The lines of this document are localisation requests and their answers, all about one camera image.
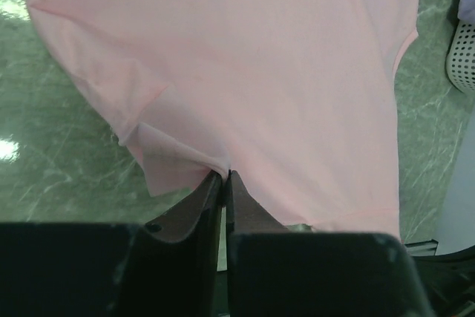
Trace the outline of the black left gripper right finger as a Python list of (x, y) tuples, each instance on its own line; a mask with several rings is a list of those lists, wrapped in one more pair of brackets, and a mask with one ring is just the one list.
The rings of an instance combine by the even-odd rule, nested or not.
[(232, 171), (226, 182), (232, 316), (431, 316), (413, 259), (393, 236), (292, 232)]

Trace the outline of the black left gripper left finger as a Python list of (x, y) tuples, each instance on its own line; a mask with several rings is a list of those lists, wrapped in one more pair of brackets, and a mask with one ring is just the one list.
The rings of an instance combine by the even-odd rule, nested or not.
[(210, 316), (222, 180), (147, 223), (3, 223), (3, 316)]

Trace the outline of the pink t shirt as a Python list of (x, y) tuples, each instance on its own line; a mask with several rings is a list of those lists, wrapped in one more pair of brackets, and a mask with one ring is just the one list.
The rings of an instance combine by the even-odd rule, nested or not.
[(237, 171), (285, 226), (399, 234), (394, 79), (419, 0), (26, 0), (151, 195)]

